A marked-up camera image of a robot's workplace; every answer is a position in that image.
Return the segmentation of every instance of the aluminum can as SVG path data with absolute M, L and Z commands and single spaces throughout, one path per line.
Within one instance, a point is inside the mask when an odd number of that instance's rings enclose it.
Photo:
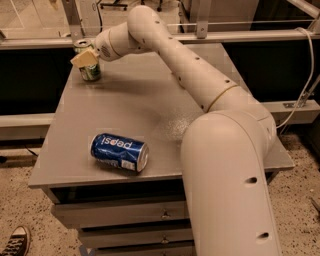
M 80 39 L 74 43 L 74 51 L 76 54 L 88 49 L 94 48 L 93 44 L 88 39 Z M 79 68 L 81 76 L 85 81 L 96 81 L 101 77 L 100 65 L 99 63 L 91 66 L 86 66 Z
M 93 139 L 91 155 L 111 166 L 140 172 L 147 164 L 149 148 L 141 141 L 102 133 Z

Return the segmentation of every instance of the desk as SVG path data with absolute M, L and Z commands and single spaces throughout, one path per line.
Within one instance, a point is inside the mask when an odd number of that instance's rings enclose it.
M 244 86 L 220 44 L 189 47 Z M 180 144 L 201 109 L 155 53 L 104 62 L 101 70 L 101 80 L 89 83 L 73 68 L 29 186 L 46 193 L 53 214 L 85 246 L 100 248 L 97 255 L 195 255 Z M 90 144 L 101 132 L 145 141 L 146 168 L 98 163 Z M 266 169 L 293 167 L 279 141 L 275 147 L 279 161 L 267 157 Z

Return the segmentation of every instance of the shoe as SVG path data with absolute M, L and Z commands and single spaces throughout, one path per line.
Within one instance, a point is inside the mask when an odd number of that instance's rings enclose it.
M 6 248 L 0 256 L 26 256 L 30 245 L 28 228 L 20 226 L 13 231 Z

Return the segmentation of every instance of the speckled floor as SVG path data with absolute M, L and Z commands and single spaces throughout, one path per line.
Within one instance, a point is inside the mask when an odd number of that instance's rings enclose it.
M 320 255 L 320 218 L 310 197 L 320 203 L 320 162 L 301 129 L 289 130 L 281 140 L 296 167 L 280 172 L 269 185 L 284 256 Z M 40 145 L 27 145 L 39 153 Z M 26 148 L 0 147 L 7 157 L 0 164 L 0 248 L 18 225 L 30 228 L 30 256 L 80 255 L 74 230 L 66 229 L 50 212 L 52 203 L 40 190 L 28 188 L 36 156 Z

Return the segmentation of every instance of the pepsi can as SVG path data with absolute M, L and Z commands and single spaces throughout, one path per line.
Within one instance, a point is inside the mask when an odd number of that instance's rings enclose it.
M 148 154 L 146 143 L 108 133 L 97 135 L 91 144 L 91 155 L 98 161 L 137 172 L 146 166 Z

